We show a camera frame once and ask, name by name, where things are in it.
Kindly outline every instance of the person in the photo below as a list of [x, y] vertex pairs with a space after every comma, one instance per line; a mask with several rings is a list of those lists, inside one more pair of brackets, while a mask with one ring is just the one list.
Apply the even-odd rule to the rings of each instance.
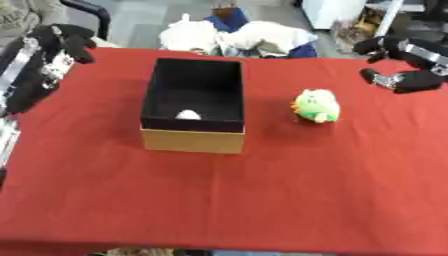
[[19, 36], [39, 25], [68, 23], [59, 0], [0, 0], [0, 53]]

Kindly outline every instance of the white cabinet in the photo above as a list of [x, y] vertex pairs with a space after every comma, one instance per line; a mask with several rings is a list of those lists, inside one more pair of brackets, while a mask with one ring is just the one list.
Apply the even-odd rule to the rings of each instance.
[[353, 20], [367, 0], [303, 0], [302, 9], [314, 29], [330, 29], [336, 20]]

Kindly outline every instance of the white ball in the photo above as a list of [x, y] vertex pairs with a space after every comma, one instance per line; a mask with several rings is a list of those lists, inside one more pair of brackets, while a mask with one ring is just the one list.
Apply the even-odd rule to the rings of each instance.
[[193, 110], [182, 110], [177, 114], [176, 119], [201, 120], [201, 116]]

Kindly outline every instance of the white cloth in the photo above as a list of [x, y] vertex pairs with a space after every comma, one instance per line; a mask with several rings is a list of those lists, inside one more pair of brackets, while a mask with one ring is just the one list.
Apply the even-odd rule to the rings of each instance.
[[219, 33], [221, 47], [240, 50], [257, 48], [262, 56], [286, 56], [296, 47], [317, 40], [317, 36], [300, 28], [274, 22], [252, 21], [234, 33]]
[[218, 47], [215, 41], [217, 33], [211, 22], [190, 21], [190, 15], [184, 14], [182, 20], [170, 24], [160, 34], [160, 43], [162, 49], [213, 55]]
[[162, 49], [214, 55], [220, 48], [224, 56], [246, 56], [242, 51], [256, 49], [263, 57], [282, 57], [316, 40], [304, 29], [267, 21], [249, 22], [233, 33], [218, 32], [211, 22], [190, 21], [188, 14], [160, 34]]

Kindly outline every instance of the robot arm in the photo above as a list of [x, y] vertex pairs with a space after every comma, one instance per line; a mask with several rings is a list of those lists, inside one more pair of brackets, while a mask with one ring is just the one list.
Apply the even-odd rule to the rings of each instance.
[[403, 71], [384, 76], [373, 69], [360, 71], [363, 78], [372, 84], [407, 93], [439, 88], [448, 78], [448, 49], [436, 43], [419, 39], [400, 39], [395, 37], [377, 37], [355, 45], [354, 52], [368, 54], [369, 63], [375, 63], [386, 57], [404, 60], [415, 71]]
[[0, 56], [0, 188], [20, 135], [18, 116], [58, 89], [76, 62], [94, 62], [93, 31], [73, 25], [41, 26], [11, 42]]

